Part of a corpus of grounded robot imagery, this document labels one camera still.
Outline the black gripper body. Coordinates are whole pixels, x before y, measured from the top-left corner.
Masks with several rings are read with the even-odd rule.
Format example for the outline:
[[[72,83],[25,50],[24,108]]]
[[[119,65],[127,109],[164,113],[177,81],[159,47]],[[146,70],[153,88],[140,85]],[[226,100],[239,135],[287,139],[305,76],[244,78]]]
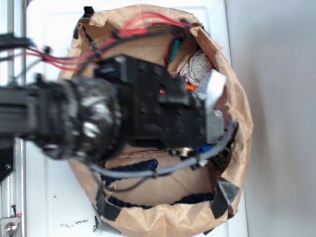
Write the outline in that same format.
[[[131,146],[195,149],[224,135],[222,114],[164,66],[118,55],[100,61],[95,76],[115,88],[123,137]]]

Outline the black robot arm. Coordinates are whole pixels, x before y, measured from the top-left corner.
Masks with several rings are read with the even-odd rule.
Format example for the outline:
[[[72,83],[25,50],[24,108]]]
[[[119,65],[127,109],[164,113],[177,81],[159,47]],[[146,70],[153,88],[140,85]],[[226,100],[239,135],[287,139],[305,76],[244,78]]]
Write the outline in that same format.
[[[126,145],[195,149],[216,144],[224,119],[204,89],[189,90],[161,65],[119,55],[100,61],[92,78],[0,89],[0,147],[14,137],[54,159],[104,161]]]

